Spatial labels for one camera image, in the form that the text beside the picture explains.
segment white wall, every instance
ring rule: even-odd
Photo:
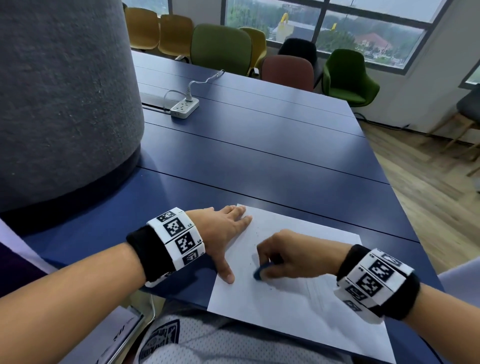
[[[220,24],[221,0],[172,0],[173,12],[194,23]],[[368,69],[380,84],[375,101],[359,109],[369,120],[426,132],[455,111],[468,90],[458,88],[480,60],[480,1],[454,0],[405,76]],[[438,134],[453,136],[457,127]],[[480,142],[480,131],[462,138]]]

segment person's left hand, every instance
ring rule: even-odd
[[[215,211],[213,207],[185,211],[197,227],[205,244],[205,252],[212,257],[218,275],[229,284],[233,283],[235,276],[225,260],[225,248],[252,221],[251,216],[237,220],[245,213],[245,208],[225,206],[220,211]]]

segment wooden floor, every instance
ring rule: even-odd
[[[480,163],[454,156],[467,148],[361,123],[437,273],[480,255],[480,194],[466,174]]]

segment power socket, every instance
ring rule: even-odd
[[[186,119],[199,105],[200,101],[192,97],[192,101],[183,99],[170,109],[170,115],[176,118]]]

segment black chair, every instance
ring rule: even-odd
[[[430,136],[432,133],[436,132],[438,129],[448,124],[450,121],[457,121],[462,124],[462,129],[460,134],[452,139],[442,150],[441,153],[446,151],[451,147],[457,140],[459,140],[468,130],[470,129],[480,129],[480,85],[477,85],[468,95],[463,97],[456,104],[457,112],[452,115],[449,119],[445,119],[443,122],[435,126],[430,130],[425,136]],[[469,153],[474,149],[478,148],[480,143],[472,145],[470,148],[466,149],[460,153],[457,157]],[[472,159],[472,161],[477,160],[480,156],[478,152]]]
[[[313,67],[313,87],[316,87],[322,78],[322,69],[318,64],[317,46],[309,40],[288,38],[282,44],[278,54],[295,56],[306,59]]]

